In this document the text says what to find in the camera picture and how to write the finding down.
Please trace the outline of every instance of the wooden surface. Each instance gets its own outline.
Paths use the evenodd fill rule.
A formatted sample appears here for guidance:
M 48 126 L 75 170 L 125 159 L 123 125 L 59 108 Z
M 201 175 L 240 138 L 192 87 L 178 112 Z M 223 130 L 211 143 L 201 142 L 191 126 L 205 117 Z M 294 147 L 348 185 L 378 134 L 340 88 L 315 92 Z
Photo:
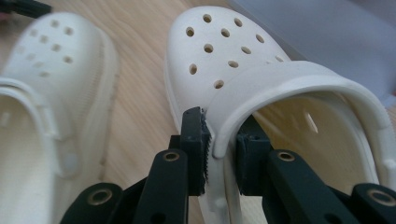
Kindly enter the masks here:
M 145 177 L 155 154 L 177 134 L 163 83 L 163 56 L 173 20 L 191 7 L 228 7 L 225 0 L 67 0 L 41 1 L 54 11 L 75 12 L 104 30 L 120 55 L 116 93 L 106 153 L 104 180 L 129 187 Z M 0 70 L 13 44 L 32 19 L 15 16 L 0 22 Z M 396 123 L 396 107 L 389 111 Z M 191 198 L 190 223 L 202 223 Z

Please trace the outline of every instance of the white shoe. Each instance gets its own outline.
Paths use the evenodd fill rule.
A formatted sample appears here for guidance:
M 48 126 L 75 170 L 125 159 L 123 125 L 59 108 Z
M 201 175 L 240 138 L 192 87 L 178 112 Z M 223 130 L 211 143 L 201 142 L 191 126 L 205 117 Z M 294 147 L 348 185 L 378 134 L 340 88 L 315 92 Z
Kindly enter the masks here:
M 0 218 L 58 223 L 99 181 L 118 55 L 84 18 L 30 25 L 0 76 Z
M 205 223 L 263 222 L 260 201 L 241 211 L 233 173 L 235 134 L 251 114 L 274 148 L 298 152 L 326 184 L 396 189 L 394 133 L 375 96 L 323 66 L 292 62 L 239 13 L 197 7 L 180 15 L 168 36 L 165 83 L 177 128 L 185 110 L 200 106 L 212 134 Z

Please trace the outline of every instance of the black plastic part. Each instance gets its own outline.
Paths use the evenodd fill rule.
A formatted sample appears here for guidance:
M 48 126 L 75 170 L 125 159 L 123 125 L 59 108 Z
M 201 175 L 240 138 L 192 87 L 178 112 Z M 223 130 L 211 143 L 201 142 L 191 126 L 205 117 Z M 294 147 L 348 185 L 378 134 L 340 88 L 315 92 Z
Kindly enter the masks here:
M 82 191 L 64 214 L 61 224 L 108 224 L 117 211 L 122 189 L 100 183 Z
M 269 175 L 265 172 L 262 192 L 262 211 L 269 224 L 289 224 L 290 216 Z
M 23 16 L 38 18 L 50 13 L 52 7 L 33 0 L 0 0 L 0 12 L 15 11 Z
M 13 1 L 11 0 L 0 0 L 0 12 L 11 13 L 13 8 Z
M 338 189 L 334 189 L 330 186 L 328 186 L 328 188 L 332 191 L 332 193 L 337 196 L 337 198 L 341 201 L 341 203 L 343 203 L 345 206 L 349 206 L 349 198 L 350 196 L 345 194 L 344 192 L 338 190 Z
M 136 184 L 132 185 L 123 192 L 123 197 L 120 202 L 119 209 L 117 210 L 112 223 L 117 224 L 129 224 L 132 223 L 139 203 L 140 195 L 143 192 L 143 188 L 146 184 L 146 178 L 140 180 Z
M 361 223 L 396 223 L 396 192 L 376 184 L 356 185 L 350 210 Z
M 272 150 L 270 140 L 253 116 L 247 118 L 236 136 L 236 182 L 246 196 L 262 196 L 265 158 Z
M 359 223 L 298 154 L 271 151 L 267 172 L 291 223 Z
M 189 109 L 183 114 L 180 134 L 180 149 L 189 158 L 189 195 L 205 193 L 207 157 L 210 133 L 200 107 Z
M 187 223 L 187 155 L 168 149 L 155 156 L 136 208 L 134 224 Z
M 180 135 L 171 135 L 168 148 L 180 148 Z

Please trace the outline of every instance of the screw hole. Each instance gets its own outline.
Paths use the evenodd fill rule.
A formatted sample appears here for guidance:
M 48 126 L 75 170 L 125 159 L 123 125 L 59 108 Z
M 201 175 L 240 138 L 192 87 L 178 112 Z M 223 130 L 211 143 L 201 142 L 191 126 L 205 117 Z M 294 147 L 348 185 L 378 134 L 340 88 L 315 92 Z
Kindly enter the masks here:
M 237 68 L 239 66 L 238 62 L 236 61 L 228 61 L 228 65 L 233 68 Z
M 391 195 L 388 195 L 386 192 L 378 190 L 378 189 L 369 189 L 367 194 L 373 199 L 375 202 L 380 203 L 382 205 L 393 207 L 396 206 L 396 199 Z
M 211 53 L 211 52 L 213 52 L 213 46 L 210 44 L 205 44 L 204 50 L 206 53 Z
M 70 58 L 69 56 L 65 56 L 65 57 L 64 57 L 64 62 L 65 62 L 65 63 L 72 63 L 72 62 L 73 62 L 73 59 Z
M 176 152 L 168 152 L 163 155 L 163 159 L 166 161 L 177 161 L 180 156 Z
M 37 30 L 35 30 L 35 29 L 31 30 L 30 36 L 37 36 Z
M 66 28 L 64 28 L 64 33 L 65 33 L 66 35 L 72 35 L 74 32 L 73 32 L 73 29 L 72 29 L 72 28 L 66 27 Z
M 224 81 L 223 80 L 217 80 L 216 82 L 215 82 L 215 89 L 221 89 L 221 87 L 223 87 L 224 86 Z
M 40 36 L 40 42 L 45 44 L 49 41 L 49 38 L 46 35 Z
M 264 43 L 264 38 L 262 38 L 262 36 L 256 35 L 256 39 L 257 39 L 260 43 Z
M 281 58 L 280 56 L 275 56 L 275 58 L 278 62 L 283 63 L 283 58 Z
M 61 46 L 60 45 L 57 45 L 57 44 L 54 44 L 54 45 L 52 45 L 52 48 L 51 48 L 53 51 L 56 51 L 56 52 L 58 52 L 59 50 L 61 50 Z
M 244 51 L 244 53 L 246 54 L 251 54 L 251 50 L 247 47 L 242 47 L 241 50 Z
M 224 37 L 230 37 L 230 32 L 227 29 L 225 29 L 225 28 L 221 29 L 221 34 Z
M 57 28 L 59 26 L 59 22 L 58 21 L 51 21 L 50 26 L 52 26 L 53 28 Z
M 334 214 L 326 214 L 326 215 L 324 215 L 324 218 L 326 219 L 326 221 L 328 223 L 332 223 L 332 224 L 341 224 L 341 223 L 343 223 L 341 221 L 341 219 L 338 216 L 334 215 Z
M 195 75 L 195 73 L 197 73 L 197 65 L 195 63 L 193 63 L 192 65 L 190 65 L 190 74 Z
M 100 205 L 106 203 L 112 196 L 113 192 L 110 189 L 98 189 L 88 196 L 87 201 L 90 205 Z
M 208 15 L 208 14 L 205 14 L 204 15 L 204 21 L 207 22 L 207 23 L 210 23 L 210 22 L 212 22 L 212 17 L 210 15 Z
M 279 153 L 277 153 L 277 156 L 282 161 L 294 161 L 295 160 L 294 156 L 291 155 L 289 152 L 279 152 Z
M 238 26 L 238 27 L 242 26 L 242 22 L 238 18 L 233 19 L 233 21 L 235 22 L 236 26 Z
M 192 27 L 188 27 L 186 30 L 186 35 L 187 36 L 193 36 L 194 35 L 194 29 Z
M 151 223 L 153 224 L 161 224 L 164 223 L 166 220 L 166 215 L 163 213 L 156 213 L 151 216 Z

